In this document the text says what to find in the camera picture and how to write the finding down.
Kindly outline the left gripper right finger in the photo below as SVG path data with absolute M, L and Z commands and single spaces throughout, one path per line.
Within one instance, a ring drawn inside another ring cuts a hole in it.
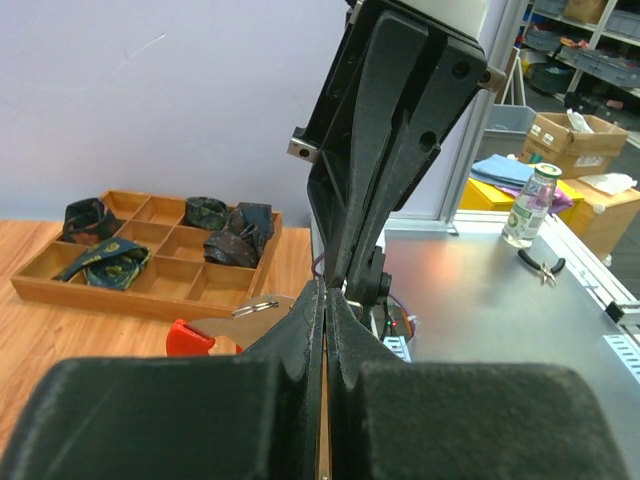
M 407 363 L 326 294 L 335 479 L 625 479 L 602 409 L 553 364 Z

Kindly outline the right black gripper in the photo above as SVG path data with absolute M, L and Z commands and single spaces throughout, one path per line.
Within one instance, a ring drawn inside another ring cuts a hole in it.
M 487 1 L 351 1 L 306 126 L 291 148 L 312 162 L 308 194 L 331 281 L 351 300 L 390 282 L 375 243 L 476 94 L 490 81 L 479 42 Z

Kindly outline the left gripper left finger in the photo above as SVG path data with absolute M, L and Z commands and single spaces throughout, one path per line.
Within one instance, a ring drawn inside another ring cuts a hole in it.
M 325 285 L 232 356 L 67 359 L 36 385 L 5 479 L 312 479 Z

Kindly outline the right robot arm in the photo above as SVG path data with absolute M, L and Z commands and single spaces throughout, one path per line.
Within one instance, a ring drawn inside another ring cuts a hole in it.
M 474 97 L 504 74 L 479 36 L 485 1 L 353 1 L 308 123 L 291 155 L 311 165 L 310 206 L 325 284 L 369 310 L 391 287 L 377 241 Z

